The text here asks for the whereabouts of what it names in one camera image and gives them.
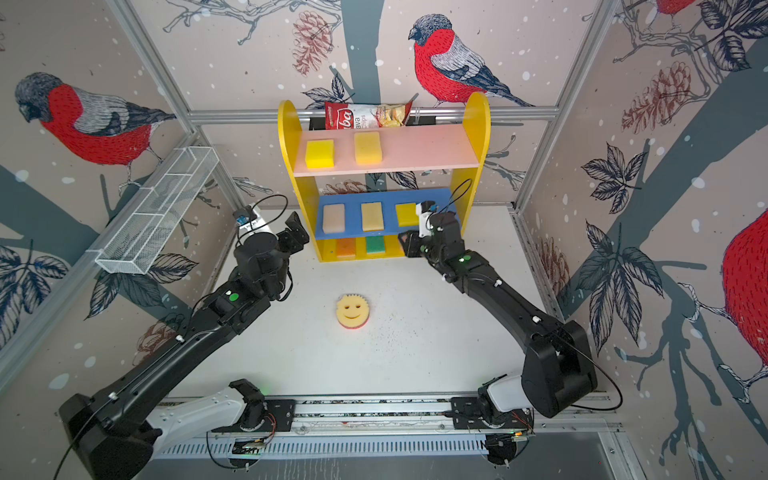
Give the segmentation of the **small yellow square sponge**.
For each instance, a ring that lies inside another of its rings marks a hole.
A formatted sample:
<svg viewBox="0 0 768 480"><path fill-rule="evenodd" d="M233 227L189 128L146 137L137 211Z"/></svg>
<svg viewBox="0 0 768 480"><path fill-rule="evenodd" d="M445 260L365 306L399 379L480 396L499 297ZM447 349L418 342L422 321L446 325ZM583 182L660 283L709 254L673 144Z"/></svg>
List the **small yellow square sponge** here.
<svg viewBox="0 0 768 480"><path fill-rule="evenodd" d="M415 203L397 204L396 218L400 228L415 227L419 224L419 214Z"/></svg>

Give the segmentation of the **light pink sponge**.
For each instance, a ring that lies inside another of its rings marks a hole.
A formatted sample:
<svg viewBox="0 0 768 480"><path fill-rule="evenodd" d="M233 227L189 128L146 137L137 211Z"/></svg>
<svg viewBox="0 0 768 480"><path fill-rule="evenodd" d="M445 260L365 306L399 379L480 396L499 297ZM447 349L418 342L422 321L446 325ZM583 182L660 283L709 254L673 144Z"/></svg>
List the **light pink sponge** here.
<svg viewBox="0 0 768 480"><path fill-rule="evenodd" d="M323 207L322 231L324 234L340 234L346 230L346 211L343 203L326 204Z"/></svg>

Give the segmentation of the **orange scrub sponge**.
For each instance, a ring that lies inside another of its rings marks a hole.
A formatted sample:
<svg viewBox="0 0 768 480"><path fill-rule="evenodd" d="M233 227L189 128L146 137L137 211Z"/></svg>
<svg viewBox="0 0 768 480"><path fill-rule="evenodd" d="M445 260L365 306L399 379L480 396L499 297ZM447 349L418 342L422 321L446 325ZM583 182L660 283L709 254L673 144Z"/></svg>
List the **orange scrub sponge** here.
<svg viewBox="0 0 768 480"><path fill-rule="evenodd" d="M356 239L337 239L335 243L335 254L337 259L354 259L357 255Z"/></svg>

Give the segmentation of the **green scrub sponge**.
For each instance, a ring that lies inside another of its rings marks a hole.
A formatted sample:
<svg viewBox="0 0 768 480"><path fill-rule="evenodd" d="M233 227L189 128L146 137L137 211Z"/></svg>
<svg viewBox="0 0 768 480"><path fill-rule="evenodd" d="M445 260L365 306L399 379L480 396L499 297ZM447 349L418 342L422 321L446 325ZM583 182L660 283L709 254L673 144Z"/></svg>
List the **green scrub sponge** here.
<svg viewBox="0 0 768 480"><path fill-rule="evenodd" d="M386 253L386 240L383 236L370 236L366 238L366 254L369 256L384 255Z"/></svg>

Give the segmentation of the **pale yellow sponge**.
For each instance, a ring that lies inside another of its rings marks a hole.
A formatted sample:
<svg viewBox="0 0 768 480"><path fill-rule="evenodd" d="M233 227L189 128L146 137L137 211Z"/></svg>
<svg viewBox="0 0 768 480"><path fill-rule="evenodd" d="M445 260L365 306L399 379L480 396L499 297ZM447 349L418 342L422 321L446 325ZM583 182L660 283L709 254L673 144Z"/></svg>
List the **pale yellow sponge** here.
<svg viewBox="0 0 768 480"><path fill-rule="evenodd" d="M361 205L361 226L364 232L384 230L383 208L380 202L363 203Z"/></svg>

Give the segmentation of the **bright yellow square sponge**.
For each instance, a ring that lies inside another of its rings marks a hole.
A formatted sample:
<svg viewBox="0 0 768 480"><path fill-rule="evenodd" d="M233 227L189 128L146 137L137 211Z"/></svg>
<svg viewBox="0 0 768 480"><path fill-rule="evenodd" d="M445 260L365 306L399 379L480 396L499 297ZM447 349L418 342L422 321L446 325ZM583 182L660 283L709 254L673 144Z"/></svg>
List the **bright yellow square sponge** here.
<svg viewBox="0 0 768 480"><path fill-rule="evenodd" d="M306 143L305 164L309 170L334 167L335 145L331 139L312 140Z"/></svg>

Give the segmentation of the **smiley face sponge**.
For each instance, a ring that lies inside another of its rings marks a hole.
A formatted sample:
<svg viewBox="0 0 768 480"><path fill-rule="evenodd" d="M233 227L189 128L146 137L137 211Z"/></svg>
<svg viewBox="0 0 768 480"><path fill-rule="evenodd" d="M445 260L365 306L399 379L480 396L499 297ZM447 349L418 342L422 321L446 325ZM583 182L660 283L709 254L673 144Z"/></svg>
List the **smiley face sponge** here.
<svg viewBox="0 0 768 480"><path fill-rule="evenodd" d="M367 300L355 294L343 295L336 306L338 323L346 329L358 329L364 326L370 316Z"/></svg>

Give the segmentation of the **yellow rectangular sponge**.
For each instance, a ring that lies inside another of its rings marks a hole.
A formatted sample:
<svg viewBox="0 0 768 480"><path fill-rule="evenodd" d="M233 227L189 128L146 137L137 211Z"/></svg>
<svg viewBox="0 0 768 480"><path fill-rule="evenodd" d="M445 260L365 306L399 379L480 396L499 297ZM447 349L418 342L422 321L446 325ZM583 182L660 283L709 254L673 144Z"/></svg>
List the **yellow rectangular sponge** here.
<svg viewBox="0 0 768 480"><path fill-rule="evenodd" d="M366 131L354 135L354 156L357 165L378 165L382 162L383 152L380 134Z"/></svg>

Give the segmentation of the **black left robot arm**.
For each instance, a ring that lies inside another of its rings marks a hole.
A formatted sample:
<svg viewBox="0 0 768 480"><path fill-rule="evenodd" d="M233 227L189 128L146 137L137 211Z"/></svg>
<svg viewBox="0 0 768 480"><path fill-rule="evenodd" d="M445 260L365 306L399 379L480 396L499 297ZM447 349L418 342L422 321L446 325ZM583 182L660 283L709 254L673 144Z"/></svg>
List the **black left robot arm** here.
<svg viewBox="0 0 768 480"><path fill-rule="evenodd" d="M245 379L209 397L161 410L159 404L204 360L249 328L293 288L290 257L310 236L297 213L273 234L254 229L234 250L227 282L200 299L187 330L97 393L75 394L59 408L69 451L93 479L132 479L168 447L217 428L277 426L263 393Z"/></svg>

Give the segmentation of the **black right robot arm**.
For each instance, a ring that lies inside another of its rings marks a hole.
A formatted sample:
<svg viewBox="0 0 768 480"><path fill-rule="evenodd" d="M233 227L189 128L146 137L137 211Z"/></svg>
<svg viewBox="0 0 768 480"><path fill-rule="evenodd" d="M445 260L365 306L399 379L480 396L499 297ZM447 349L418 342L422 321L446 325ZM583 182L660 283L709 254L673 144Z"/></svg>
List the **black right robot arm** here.
<svg viewBox="0 0 768 480"><path fill-rule="evenodd" d="M499 377L478 390L487 422L515 410L519 394L538 413L552 418L596 390L596 366L584 328L536 307L485 257L467 249L455 213L428 213L417 230L400 233L398 241L407 257L426 259L443 280L484 307L524 353L519 374Z"/></svg>

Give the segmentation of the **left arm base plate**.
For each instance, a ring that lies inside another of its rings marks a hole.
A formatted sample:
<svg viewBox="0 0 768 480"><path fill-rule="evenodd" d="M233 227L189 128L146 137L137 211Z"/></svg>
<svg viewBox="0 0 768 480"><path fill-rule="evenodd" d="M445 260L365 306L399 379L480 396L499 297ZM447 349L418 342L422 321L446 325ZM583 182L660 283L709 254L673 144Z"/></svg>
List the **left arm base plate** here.
<svg viewBox="0 0 768 480"><path fill-rule="evenodd" d="M247 407L230 426L214 429L215 433L287 433L292 429L297 402L294 399L267 398L260 407Z"/></svg>

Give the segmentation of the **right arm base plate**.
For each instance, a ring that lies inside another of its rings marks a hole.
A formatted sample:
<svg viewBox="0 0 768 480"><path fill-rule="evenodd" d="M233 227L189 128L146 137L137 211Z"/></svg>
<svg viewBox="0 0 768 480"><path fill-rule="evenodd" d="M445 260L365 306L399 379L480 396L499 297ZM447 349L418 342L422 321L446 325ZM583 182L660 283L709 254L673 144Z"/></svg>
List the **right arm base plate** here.
<svg viewBox="0 0 768 480"><path fill-rule="evenodd" d="M535 412L530 408L499 412L489 401L478 397L452 397L443 415L456 430L533 429Z"/></svg>

